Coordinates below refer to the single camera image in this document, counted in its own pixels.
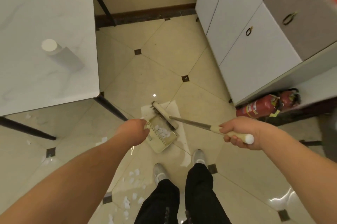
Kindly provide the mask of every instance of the sneaker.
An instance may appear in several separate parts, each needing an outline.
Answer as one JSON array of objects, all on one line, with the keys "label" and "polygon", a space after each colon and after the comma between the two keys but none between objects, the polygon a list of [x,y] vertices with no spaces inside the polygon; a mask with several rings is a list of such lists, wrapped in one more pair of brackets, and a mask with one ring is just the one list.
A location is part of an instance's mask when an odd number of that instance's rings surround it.
[{"label": "sneaker", "polygon": [[196,150],[194,151],[192,155],[192,163],[195,165],[196,163],[204,164],[206,165],[206,156],[205,153],[202,150]]},{"label": "sneaker", "polygon": [[158,185],[161,180],[169,178],[165,167],[163,167],[163,165],[160,163],[154,165],[153,175],[156,185]]}]

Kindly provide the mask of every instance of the person's left hand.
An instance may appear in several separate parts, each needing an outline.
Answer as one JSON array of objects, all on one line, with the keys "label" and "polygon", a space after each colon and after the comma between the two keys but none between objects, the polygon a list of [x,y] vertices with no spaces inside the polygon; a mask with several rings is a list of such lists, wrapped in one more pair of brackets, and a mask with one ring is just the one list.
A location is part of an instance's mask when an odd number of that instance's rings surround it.
[{"label": "person's left hand", "polygon": [[115,135],[123,134],[131,147],[137,146],[145,141],[150,132],[149,129],[144,130],[145,124],[144,119],[130,119],[117,128]]}]

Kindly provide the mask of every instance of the forearm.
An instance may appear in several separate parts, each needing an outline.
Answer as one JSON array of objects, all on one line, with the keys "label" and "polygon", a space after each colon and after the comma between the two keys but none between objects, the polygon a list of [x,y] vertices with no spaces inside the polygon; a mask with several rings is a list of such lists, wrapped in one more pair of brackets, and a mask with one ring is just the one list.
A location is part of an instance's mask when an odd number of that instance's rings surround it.
[{"label": "forearm", "polygon": [[20,198],[0,223],[87,223],[130,147],[117,135],[77,156]]},{"label": "forearm", "polygon": [[317,223],[337,223],[337,164],[286,132],[268,127],[261,136],[266,155],[280,169]]}]

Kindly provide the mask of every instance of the gray cabinet panel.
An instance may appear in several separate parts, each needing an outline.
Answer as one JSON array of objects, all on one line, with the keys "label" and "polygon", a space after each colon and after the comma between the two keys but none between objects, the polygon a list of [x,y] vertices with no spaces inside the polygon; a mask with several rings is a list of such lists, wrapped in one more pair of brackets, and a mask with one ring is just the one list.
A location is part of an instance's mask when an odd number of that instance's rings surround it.
[{"label": "gray cabinet panel", "polygon": [[[337,13],[327,0],[265,0],[265,4],[302,60],[337,41]],[[290,14],[295,15],[284,20]]]}]

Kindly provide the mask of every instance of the white handle grip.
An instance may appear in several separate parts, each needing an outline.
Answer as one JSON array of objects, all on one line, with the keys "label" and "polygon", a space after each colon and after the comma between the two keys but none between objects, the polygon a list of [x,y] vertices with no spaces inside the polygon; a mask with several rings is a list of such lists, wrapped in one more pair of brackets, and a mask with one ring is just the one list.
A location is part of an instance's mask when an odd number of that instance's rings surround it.
[{"label": "white handle grip", "polygon": [[[226,134],[223,134],[222,132],[220,132],[221,128],[222,127],[220,127],[220,126],[211,126],[211,131],[215,132],[217,134],[226,135]],[[254,136],[252,134],[239,134],[239,133],[236,133],[236,132],[232,131],[232,132],[227,133],[227,135],[229,137],[232,137],[233,135],[235,135],[236,137],[240,138],[246,144],[253,144],[254,143]]]}]

